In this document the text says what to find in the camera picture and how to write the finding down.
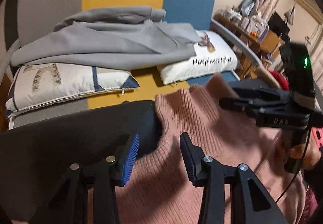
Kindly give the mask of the person's right hand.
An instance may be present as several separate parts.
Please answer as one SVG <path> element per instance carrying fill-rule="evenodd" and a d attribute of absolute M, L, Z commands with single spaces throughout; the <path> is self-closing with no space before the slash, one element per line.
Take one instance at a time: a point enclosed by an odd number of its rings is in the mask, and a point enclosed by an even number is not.
<path fill-rule="evenodd" d="M 294 158 L 294 159 L 301 159 L 303 156 L 303 152 L 305 150 L 305 144 L 300 144 L 298 146 L 287 149 L 282 137 L 280 137 L 276 144 L 276 150 L 284 160 L 286 160 L 288 157 Z M 321 158 L 321 152 L 316 144 L 316 141 L 314 140 L 313 135 L 310 135 L 307 150 L 302 160 L 301 169 L 304 169 L 304 170 L 314 169 L 314 167 L 320 161 L 320 158 Z"/>

